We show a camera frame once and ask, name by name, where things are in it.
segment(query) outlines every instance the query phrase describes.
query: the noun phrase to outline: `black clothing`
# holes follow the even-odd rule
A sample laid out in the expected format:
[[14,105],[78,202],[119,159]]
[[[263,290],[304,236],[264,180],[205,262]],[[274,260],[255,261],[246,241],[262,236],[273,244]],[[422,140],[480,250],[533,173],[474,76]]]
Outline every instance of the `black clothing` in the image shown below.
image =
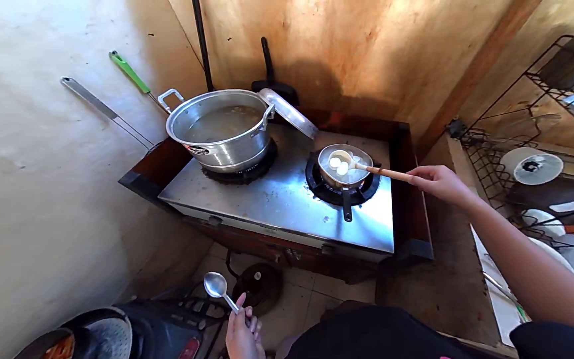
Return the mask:
[[[574,328],[530,322],[511,332],[522,359],[574,359]],[[395,307],[363,306],[324,319],[292,345],[287,359],[487,359]]]

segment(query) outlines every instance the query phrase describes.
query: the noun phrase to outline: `hand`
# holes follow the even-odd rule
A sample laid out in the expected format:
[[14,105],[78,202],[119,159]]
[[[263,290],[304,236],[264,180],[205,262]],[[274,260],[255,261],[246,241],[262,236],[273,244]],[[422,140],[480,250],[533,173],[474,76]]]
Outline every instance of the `hand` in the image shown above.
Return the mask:
[[407,172],[414,175],[411,184],[437,198],[466,209],[479,197],[446,166],[420,166]]
[[[236,301],[239,308],[245,303],[246,296],[247,293],[243,293]],[[245,317],[251,318],[249,328],[245,325]],[[231,359],[265,359],[260,338],[262,325],[257,317],[252,316],[251,306],[241,309],[238,314],[234,314],[234,311],[230,313],[225,344]]]

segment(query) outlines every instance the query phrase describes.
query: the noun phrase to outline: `aluminum pot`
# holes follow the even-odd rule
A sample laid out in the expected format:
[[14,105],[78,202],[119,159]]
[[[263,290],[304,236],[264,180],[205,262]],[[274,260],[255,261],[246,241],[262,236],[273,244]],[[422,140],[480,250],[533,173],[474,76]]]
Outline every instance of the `aluminum pot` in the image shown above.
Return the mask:
[[336,150],[343,150],[353,153],[355,156],[361,157],[367,166],[373,166],[373,160],[365,151],[360,148],[350,146],[348,144],[331,144],[318,155],[318,166],[320,167],[320,175],[324,181],[330,186],[342,192],[342,217],[345,221],[351,222],[353,214],[351,213],[351,192],[349,190],[358,188],[364,182],[364,179],[370,174],[367,171],[358,170],[358,174],[352,177],[338,178],[333,170],[329,168],[329,155]]
[[[224,89],[200,94],[184,101],[175,89],[169,89],[158,100],[166,110],[170,107],[164,99],[175,94],[181,104],[171,111],[165,129],[170,137],[189,151],[194,158],[210,171],[234,173],[244,171],[259,163],[265,156],[270,136],[267,134],[267,119],[273,118],[274,106],[256,94],[243,89]],[[204,115],[221,108],[248,106],[263,113],[254,126],[240,135],[211,143],[194,143],[184,137],[188,129]]]

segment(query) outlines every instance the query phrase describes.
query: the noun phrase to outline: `pot lid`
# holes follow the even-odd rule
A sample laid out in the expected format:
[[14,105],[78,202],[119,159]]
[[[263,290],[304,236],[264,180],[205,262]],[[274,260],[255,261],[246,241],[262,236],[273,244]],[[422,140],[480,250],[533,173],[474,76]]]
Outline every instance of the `pot lid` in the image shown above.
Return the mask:
[[267,105],[274,105],[276,112],[286,119],[287,122],[298,128],[305,136],[310,139],[316,138],[318,127],[311,123],[309,119],[301,114],[300,111],[296,110],[296,108],[281,97],[281,95],[272,89],[262,89],[258,92],[258,95]]

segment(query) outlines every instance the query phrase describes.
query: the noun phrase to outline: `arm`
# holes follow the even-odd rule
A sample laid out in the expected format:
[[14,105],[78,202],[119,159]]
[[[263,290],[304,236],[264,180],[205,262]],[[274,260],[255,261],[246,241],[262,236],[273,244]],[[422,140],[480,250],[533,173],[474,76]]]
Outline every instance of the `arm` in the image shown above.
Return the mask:
[[511,291],[536,321],[574,326],[574,274],[471,192],[445,166],[422,166],[409,172],[411,184],[455,204],[470,218]]

